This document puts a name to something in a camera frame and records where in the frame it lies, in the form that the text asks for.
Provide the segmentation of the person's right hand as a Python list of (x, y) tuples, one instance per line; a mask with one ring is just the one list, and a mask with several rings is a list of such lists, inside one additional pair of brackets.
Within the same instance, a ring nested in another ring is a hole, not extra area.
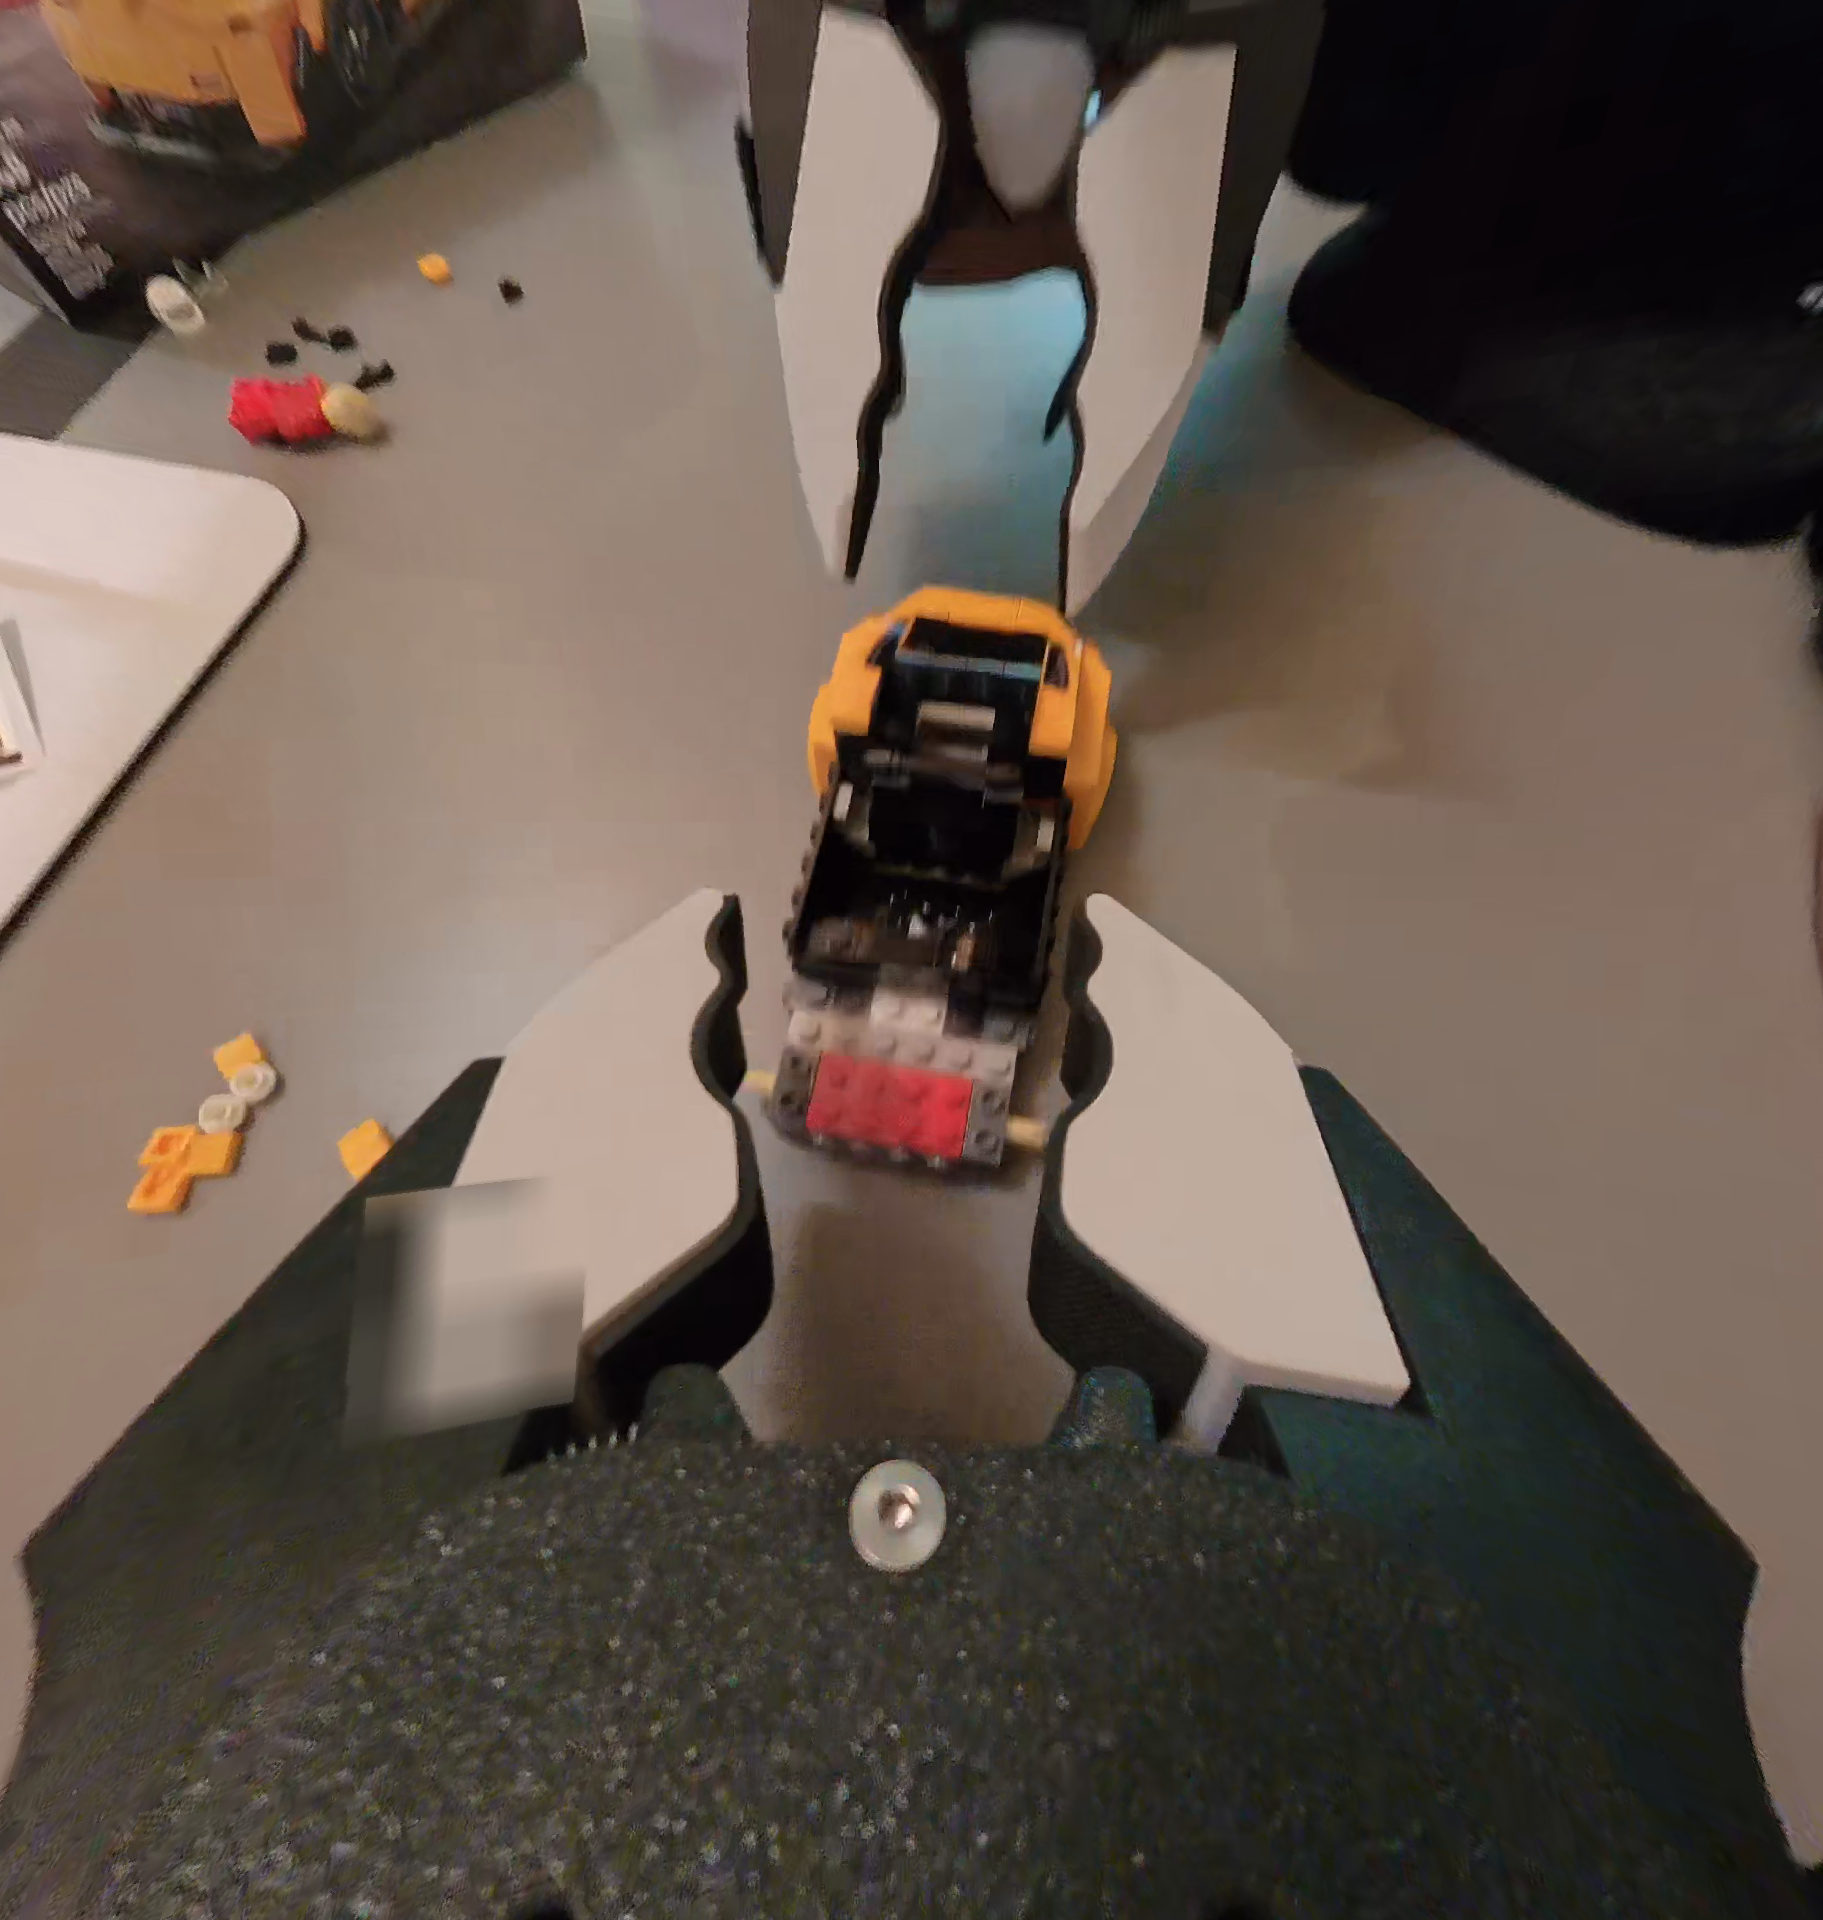
[(1074, 171), (1048, 198), (1012, 213), (976, 160), (948, 170), (913, 246), (913, 286), (1004, 286), (1042, 272), (1077, 274), (1083, 253), (1074, 219)]

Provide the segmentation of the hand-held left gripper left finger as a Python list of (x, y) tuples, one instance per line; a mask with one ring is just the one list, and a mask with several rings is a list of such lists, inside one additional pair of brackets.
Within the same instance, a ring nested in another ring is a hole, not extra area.
[(749, 1124), (739, 901), (701, 890), (605, 952), (518, 1034), (451, 1179), (509, 1247), (479, 1281), (548, 1284), (539, 1409), (641, 1423), (663, 1369), (720, 1372), (764, 1324), (775, 1265)]

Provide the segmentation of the black lego car box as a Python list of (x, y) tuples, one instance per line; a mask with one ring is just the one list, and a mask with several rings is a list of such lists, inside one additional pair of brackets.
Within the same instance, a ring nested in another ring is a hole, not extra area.
[(585, 53), (575, 2), (0, 4), (0, 284), (118, 327)]

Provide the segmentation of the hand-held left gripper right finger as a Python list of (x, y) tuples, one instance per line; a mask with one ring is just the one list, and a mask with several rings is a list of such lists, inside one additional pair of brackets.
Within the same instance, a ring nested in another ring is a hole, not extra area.
[(1110, 895), (1074, 914), (1065, 1105), (1042, 1159), (1028, 1309), (1079, 1379), (1146, 1388), (1216, 1454), (1255, 1390), (1390, 1410), (1411, 1377), (1295, 1052)]

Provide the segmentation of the scattered small black lego pieces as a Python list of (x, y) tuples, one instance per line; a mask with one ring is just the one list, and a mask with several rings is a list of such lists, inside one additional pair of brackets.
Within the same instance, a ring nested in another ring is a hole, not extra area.
[[(416, 278), (428, 286), (418, 274), (418, 259), (413, 262)], [(518, 277), (495, 277), (490, 280), (490, 291), (497, 304), (502, 307), (518, 307), (527, 302), (530, 289)], [(323, 355), (325, 360), (356, 360), (352, 370), (322, 376), (325, 387), (342, 387), (354, 394), (371, 396), (383, 393), (395, 387), (397, 369), (385, 359), (372, 359), (361, 348), (361, 337), (347, 324), (314, 324), (306, 317), (294, 317), (280, 337), (268, 342), (262, 350), (262, 365), (271, 376), (298, 376), (299, 365), (305, 365), (306, 355)]]

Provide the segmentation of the white and wooden book stand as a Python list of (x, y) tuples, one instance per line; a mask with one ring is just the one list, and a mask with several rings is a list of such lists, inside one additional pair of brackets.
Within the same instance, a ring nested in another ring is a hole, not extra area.
[(305, 541), (270, 483), (0, 434), (0, 946), (98, 828)]

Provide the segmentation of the orange and black lego car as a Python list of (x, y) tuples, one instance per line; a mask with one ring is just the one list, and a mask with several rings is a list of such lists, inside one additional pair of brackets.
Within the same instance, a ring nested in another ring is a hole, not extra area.
[(924, 588), (852, 625), (808, 721), (816, 819), (783, 927), (788, 1140), (994, 1171), (1069, 859), (1116, 760), (1113, 676), (1039, 601)]

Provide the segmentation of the small orange lego pieces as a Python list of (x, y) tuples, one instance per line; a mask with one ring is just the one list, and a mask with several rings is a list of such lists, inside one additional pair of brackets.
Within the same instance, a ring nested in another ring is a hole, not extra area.
[(136, 1154), (131, 1215), (185, 1214), (197, 1188), (238, 1172), (256, 1115), (279, 1099), (280, 1073), (249, 1028), (211, 1050), (211, 1069), (194, 1117), (151, 1130)]

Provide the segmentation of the red lego minifigure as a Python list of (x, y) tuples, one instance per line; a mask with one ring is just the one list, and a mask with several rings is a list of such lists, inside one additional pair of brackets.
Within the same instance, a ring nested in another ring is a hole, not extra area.
[(230, 388), (227, 420), (252, 445), (376, 443), (390, 435), (366, 393), (320, 376), (238, 378)]

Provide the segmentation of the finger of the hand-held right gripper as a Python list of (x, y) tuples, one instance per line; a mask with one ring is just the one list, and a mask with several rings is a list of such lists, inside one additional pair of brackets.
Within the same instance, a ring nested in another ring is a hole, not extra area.
[(1072, 393), (1067, 613), (1112, 574), (1206, 367), (1206, 294), (1236, 48), (1165, 52), (1086, 134), (1074, 216), (1088, 342)]
[(857, 577), (897, 387), (905, 258), (942, 121), (889, 4), (774, 6), (774, 289), (798, 486)]

